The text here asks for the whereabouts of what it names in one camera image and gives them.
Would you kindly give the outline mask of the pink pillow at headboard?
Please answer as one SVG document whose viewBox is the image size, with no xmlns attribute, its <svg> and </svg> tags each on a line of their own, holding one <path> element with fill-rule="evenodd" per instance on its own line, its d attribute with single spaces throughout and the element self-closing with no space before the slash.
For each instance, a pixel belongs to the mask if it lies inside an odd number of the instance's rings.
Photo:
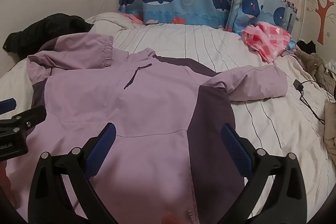
<svg viewBox="0 0 336 224">
<path fill-rule="evenodd" d="M 126 14 L 126 13 L 122 13 L 122 12 L 119 12 L 120 15 L 128 18 L 131 20 L 132 23 L 134 24 L 138 24 L 138 25 L 142 25 L 144 26 L 145 24 L 143 23 L 143 18 L 142 16 L 137 16 L 137 15 L 133 15 L 133 14 Z"/>
</svg>

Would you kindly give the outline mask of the pink checkered plastic bag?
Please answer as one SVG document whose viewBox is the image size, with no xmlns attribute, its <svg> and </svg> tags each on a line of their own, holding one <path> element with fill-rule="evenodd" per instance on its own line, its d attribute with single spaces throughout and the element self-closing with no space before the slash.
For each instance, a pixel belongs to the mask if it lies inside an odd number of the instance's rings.
<svg viewBox="0 0 336 224">
<path fill-rule="evenodd" d="M 291 40 L 291 35 L 287 31 L 267 22 L 246 26 L 241 32 L 241 37 L 243 42 L 268 64 L 286 49 Z"/>
</svg>

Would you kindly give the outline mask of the lilac and purple jacket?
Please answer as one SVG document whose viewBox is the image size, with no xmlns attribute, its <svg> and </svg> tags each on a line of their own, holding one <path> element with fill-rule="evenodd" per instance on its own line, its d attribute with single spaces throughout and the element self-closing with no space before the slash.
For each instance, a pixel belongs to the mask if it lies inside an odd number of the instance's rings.
<svg viewBox="0 0 336 224">
<path fill-rule="evenodd" d="M 47 116 L 28 136 L 28 154 L 7 162 L 23 217 L 41 153 L 67 153 L 113 123 L 116 141 L 93 186 L 119 223 L 160 223 L 167 212 L 217 223 L 244 186 L 221 141 L 222 125 L 235 125 L 231 102 L 287 93 L 274 65 L 216 73 L 151 49 L 118 50 L 98 34 L 51 40 L 27 57 L 27 73 Z"/>
</svg>

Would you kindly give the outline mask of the small black garment by wardrobe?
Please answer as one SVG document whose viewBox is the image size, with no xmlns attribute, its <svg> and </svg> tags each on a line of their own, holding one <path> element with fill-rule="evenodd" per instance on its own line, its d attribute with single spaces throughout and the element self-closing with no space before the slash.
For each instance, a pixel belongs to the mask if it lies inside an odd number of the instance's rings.
<svg viewBox="0 0 336 224">
<path fill-rule="evenodd" d="M 316 45 L 312 40 L 308 43 L 304 42 L 303 40 L 299 40 L 297 42 L 297 46 L 300 50 L 304 51 L 309 55 L 312 53 L 316 53 Z"/>
</svg>

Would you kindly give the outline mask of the white striped duvet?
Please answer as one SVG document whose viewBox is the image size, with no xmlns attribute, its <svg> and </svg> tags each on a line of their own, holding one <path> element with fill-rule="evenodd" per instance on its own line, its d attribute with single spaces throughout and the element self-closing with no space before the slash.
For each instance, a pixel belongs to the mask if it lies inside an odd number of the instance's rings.
<svg viewBox="0 0 336 224">
<path fill-rule="evenodd" d="M 264 64 L 240 37 L 206 26 L 128 26 L 52 39 L 25 61 L 32 105 L 47 116 L 29 152 L 7 162 L 28 218 L 40 155 L 67 154 L 112 123 L 116 139 L 90 182 L 119 223 L 217 223 L 247 180 L 221 127 L 269 154 L 297 155 L 312 219 L 335 185 L 319 123 L 328 98 L 294 57 Z"/>
</svg>

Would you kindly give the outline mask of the black garment on bed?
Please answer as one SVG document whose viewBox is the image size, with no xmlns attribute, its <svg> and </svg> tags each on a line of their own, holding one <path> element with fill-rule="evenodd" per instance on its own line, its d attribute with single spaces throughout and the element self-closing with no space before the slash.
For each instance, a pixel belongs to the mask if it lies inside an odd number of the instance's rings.
<svg viewBox="0 0 336 224">
<path fill-rule="evenodd" d="M 93 27 L 77 15 L 57 13 L 28 26 L 22 31 L 9 34 L 3 49 L 17 54 L 19 59 L 37 53 L 50 40 L 59 36 L 89 32 Z"/>
</svg>

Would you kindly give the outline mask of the white wardrobe with tree decal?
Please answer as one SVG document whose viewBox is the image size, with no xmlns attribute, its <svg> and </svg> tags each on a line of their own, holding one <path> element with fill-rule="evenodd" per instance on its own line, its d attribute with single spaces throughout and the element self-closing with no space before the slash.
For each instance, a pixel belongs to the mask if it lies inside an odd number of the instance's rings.
<svg viewBox="0 0 336 224">
<path fill-rule="evenodd" d="M 335 0 L 304 0 L 300 38 L 313 41 L 323 61 L 335 61 Z"/>
</svg>

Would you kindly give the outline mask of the olive khaki garment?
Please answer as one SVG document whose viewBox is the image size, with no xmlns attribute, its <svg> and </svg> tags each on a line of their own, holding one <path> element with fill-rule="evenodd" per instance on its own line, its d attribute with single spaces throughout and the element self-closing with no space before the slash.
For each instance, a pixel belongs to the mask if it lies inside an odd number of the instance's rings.
<svg viewBox="0 0 336 224">
<path fill-rule="evenodd" d="M 296 50 L 294 54 L 302 61 L 307 73 L 313 80 L 335 99 L 335 77 L 316 53 L 308 54 L 302 50 Z"/>
</svg>

